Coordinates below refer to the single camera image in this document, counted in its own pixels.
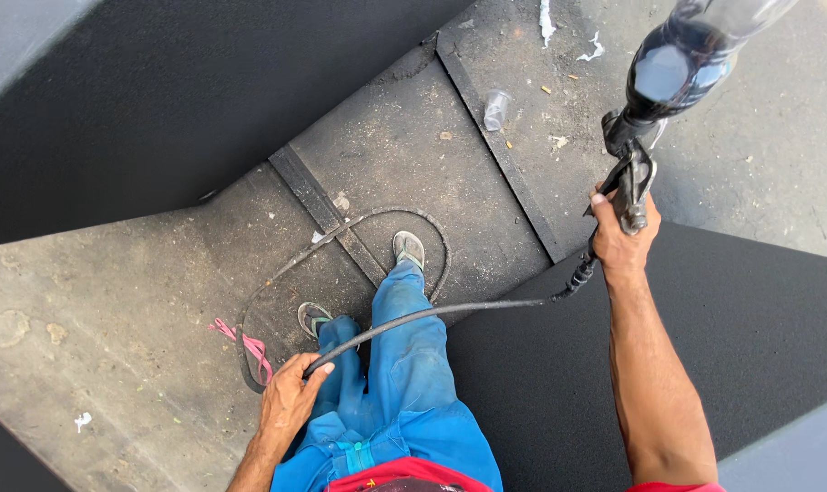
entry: pink ribbon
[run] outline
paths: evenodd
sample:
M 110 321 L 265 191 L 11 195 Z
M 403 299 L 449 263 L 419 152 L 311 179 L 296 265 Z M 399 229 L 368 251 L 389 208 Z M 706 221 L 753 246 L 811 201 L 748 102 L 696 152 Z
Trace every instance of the pink ribbon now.
M 222 332 L 228 338 L 237 341 L 237 330 L 227 327 L 225 323 L 222 322 L 222 319 L 217 318 L 214 322 L 216 323 L 216 327 L 211 325 L 207 327 L 208 330 Z M 274 370 L 271 369 L 271 364 L 268 364 L 265 359 L 265 343 L 261 340 L 256 340 L 255 338 L 250 338 L 244 335 L 244 347 L 246 347 L 250 353 L 253 354 L 253 357 L 259 360 L 259 381 L 262 384 L 267 385 L 271 382 L 271 378 L 274 377 Z M 267 377 L 262 377 L 261 371 L 263 369 L 267 371 Z

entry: hairy arm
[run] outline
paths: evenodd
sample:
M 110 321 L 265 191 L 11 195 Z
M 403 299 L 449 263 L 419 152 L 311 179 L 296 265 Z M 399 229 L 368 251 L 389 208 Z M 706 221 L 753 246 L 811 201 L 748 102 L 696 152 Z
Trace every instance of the hairy arm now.
M 644 265 L 660 215 L 648 196 L 648 227 L 620 229 L 602 195 L 594 239 L 611 300 L 611 380 L 632 481 L 693 485 L 717 481 L 717 460 L 702 402 L 650 296 Z
M 298 354 L 283 364 L 261 397 L 259 430 L 246 447 L 228 492 L 267 492 L 271 489 L 274 469 L 292 444 L 298 430 L 307 422 L 317 393 L 335 364 L 328 363 L 310 376 L 304 370 L 319 354 Z

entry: foot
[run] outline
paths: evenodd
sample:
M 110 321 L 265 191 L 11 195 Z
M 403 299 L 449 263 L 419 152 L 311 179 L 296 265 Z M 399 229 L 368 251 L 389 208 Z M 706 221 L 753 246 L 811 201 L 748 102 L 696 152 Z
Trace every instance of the foot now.
M 421 272 L 423 271 L 423 265 L 426 264 L 426 250 L 422 247 L 419 237 L 407 230 L 399 230 L 393 238 L 393 251 L 395 263 L 407 258 L 419 266 Z
M 319 330 L 332 320 L 332 315 L 324 308 L 312 302 L 305 302 L 298 307 L 298 322 L 310 336 L 319 339 Z

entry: blue pants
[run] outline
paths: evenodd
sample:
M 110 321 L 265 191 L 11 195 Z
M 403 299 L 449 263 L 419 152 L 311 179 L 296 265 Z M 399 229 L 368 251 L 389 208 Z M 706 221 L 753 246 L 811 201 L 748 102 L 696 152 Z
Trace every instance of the blue pants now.
M 414 262 L 399 262 L 374 296 L 373 324 L 430 308 L 424 284 Z M 320 353 L 359 331 L 349 316 L 332 319 L 320 328 Z M 358 354 L 348 350 L 335 359 L 304 441 L 295 456 L 277 466 L 271 490 L 322 492 L 330 481 L 414 456 L 500 492 L 490 445 L 471 411 L 456 399 L 446 342 L 447 328 L 437 316 L 374 337 L 367 393 Z

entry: plastic cup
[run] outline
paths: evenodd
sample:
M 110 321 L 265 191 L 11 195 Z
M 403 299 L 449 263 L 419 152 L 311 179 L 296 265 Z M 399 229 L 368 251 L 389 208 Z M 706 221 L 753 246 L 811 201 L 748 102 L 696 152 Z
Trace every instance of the plastic cup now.
M 489 131 L 496 131 L 505 124 L 508 114 L 510 94 L 500 88 L 486 91 L 486 109 L 484 111 L 484 125 Z

